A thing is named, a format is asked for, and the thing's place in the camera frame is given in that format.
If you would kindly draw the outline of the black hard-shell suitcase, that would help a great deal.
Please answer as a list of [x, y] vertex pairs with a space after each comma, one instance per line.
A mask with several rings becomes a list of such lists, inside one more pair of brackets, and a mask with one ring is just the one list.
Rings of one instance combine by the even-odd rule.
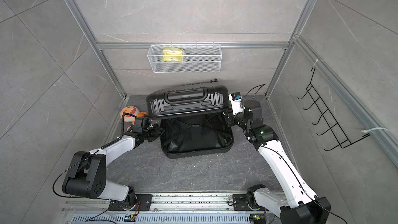
[[161, 148], [169, 159], [228, 152], [228, 88], [216, 79], [161, 89], [146, 97], [148, 116], [160, 121]]

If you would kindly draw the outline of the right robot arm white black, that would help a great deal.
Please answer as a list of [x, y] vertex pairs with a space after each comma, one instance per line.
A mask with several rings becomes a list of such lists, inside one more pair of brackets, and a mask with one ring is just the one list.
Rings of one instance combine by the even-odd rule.
[[261, 184], [252, 186], [247, 190], [249, 207], [264, 208], [283, 224], [325, 224], [332, 214], [330, 202], [318, 197], [293, 166], [275, 131], [264, 124], [260, 102], [243, 102], [242, 98], [239, 92], [229, 95], [232, 109], [228, 112], [228, 124], [243, 130], [246, 139], [269, 164], [285, 194], [281, 197]]

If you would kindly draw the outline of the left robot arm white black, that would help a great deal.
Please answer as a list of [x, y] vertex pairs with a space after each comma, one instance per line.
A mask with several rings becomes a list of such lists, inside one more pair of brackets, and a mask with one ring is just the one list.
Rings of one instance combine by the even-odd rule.
[[107, 179], [107, 167], [128, 151], [140, 146], [145, 141], [153, 142], [164, 133], [164, 129], [144, 114], [143, 116], [123, 112], [125, 117], [135, 118], [135, 122], [127, 129], [121, 125], [120, 135], [113, 141], [90, 151], [78, 151], [73, 155], [70, 166], [62, 175], [65, 175], [62, 192], [59, 194], [52, 189], [56, 196], [61, 198], [87, 198], [110, 200], [124, 210], [138, 207], [138, 199], [132, 186], [121, 185]]

